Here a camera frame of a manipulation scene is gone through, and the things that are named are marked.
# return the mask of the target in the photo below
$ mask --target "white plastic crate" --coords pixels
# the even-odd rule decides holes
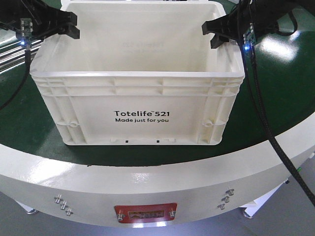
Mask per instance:
[[[244,78],[210,49],[210,1],[72,0],[80,39],[46,39],[31,75],[68,145],[216,145]]]

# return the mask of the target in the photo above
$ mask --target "warning sticker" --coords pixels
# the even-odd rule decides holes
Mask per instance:
[[[164,216],[164,210],[155,211],[128,211],[131,220],[161,218]]]

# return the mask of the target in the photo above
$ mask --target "floor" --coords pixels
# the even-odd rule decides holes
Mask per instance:
[[[315,158],[302,165],[300,174],[315,192]],[[27,215],[0,193],[0,236],[315,236],[315,208],[296,181],[289,180],[253,219],[244,218],[238,208],[196,222],[143,229],[86,225],[41,212]]]

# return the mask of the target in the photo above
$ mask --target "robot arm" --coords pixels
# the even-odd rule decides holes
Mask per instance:
[[[217,48],[229,39],[238,40],[247,34],[254,23],[254,34],[259,38],[267,33],[279,32],[277,20],[296,8],[304,7],[315,16],[315,2],[311,0],[242,0],[240,8],[234,8],[230,14],[206,21],[202,25],[203,34],[214,33],[211,48]]]
[[[32,41],[56,33],[80,38],[77,16],[41,0],[0,0],[0,29],[13,30],[18,39]]]

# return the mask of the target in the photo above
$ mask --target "blue led light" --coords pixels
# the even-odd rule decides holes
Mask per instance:
[[[248,45],[248,44],[244,45],[244,50],[245,51],[248,51],[249,49],[251,49],[250,45]]]

